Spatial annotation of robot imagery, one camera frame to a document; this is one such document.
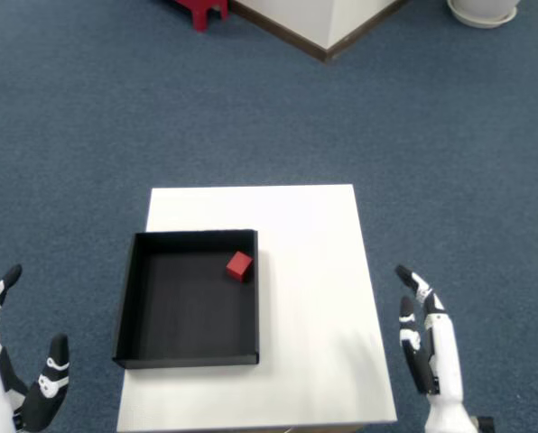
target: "black tray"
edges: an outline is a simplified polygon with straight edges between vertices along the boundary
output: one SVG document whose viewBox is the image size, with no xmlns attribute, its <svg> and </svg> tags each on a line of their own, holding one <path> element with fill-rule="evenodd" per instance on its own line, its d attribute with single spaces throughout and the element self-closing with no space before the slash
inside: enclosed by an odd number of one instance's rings
<svg viewBox="0 0 538 433">
<path fill-rule="evenodd" d="M 253 257 L 244 282 L 226 273 Z M 134 235 L 113 360 L 124 368 L 259 363 L 257 232 Z"/>
</svg>

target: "blue carpet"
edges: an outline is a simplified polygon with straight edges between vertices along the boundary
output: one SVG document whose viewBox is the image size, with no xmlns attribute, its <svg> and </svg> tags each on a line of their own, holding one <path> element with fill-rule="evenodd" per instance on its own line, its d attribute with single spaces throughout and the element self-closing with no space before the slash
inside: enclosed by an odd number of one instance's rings
<svg viewBox="0 0 538 433">
<path fill-rule="evenodd" d="M 491 32 L 412 1 L 324 66 L 234 15 L 198 34 L 160 0 L 0 0 L 0 272 L 25 269 L 1 328 L 26 381 L 70 336 L 49 431 L 116 427 L 116 304 L 151 187 L 341 182 L 399 417 L 372 431 L 428 413 L 397 263 L 441 291 L 468 411 L 538 431 L 538 1 Z"/>
</svg>

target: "red stool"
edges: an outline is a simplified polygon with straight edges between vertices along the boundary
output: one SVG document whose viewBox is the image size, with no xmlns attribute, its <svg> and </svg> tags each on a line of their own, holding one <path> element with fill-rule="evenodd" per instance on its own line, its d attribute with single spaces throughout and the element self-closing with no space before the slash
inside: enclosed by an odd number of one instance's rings
<svg viewBox="0 0 538 433">
<path fill-rule="evenodd" d="M 220 7 L 221 18 L 227 19 L 227 0 L 177 0 L 177 3 L 190 9 L 193 15 L 193 28 L 197 32 L 207 30 L 207 11 L 213 6 Z"/>
</svg>

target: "white table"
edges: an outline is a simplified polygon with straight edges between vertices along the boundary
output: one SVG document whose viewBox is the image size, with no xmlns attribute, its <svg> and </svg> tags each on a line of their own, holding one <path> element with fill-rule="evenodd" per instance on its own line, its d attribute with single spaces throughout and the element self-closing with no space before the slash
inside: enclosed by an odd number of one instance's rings
<svg viewBox="0 0 538 433">
<path fill-rule="evenodd" d="M 395 421 L 351 185 L 153 189 L 147 231 L 254 228 L 259 365 L 125 371 L 119 432 Z"/>
</svg>

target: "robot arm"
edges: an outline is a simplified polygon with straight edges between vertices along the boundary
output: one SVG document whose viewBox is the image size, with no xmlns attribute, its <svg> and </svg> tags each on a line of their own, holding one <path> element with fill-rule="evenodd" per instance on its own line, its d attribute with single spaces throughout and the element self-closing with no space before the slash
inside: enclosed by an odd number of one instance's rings
<svg viewBox="0 0 538 433">
<path fill-rule="evenodd" d="M 432 287 L 415 272 L 399 265 L 396 270 L 402 282 L 412 289 L 423 306 L 428 349 L 415 323 L 413 302 L 402 298 L 400 310 L 400 343 L 410 372 L 420 393 L 430 402 L 426 433 L 493 432 L 491 418 L 471 418 L 463 406 L 463 387 L 458 346 L 453 324 Z"/>
<path fill-rule="evenodd" d="M 0 310 L 21 273 L 22 267 L 16 265 L 0 280 Z M 48 427 L 64 400 L 68 383 L 69 343 L 65 335 L 52 339 L 46 365 L 30 389 L 14 373 L 0 340 L 0 433 Z"/>
</svg>

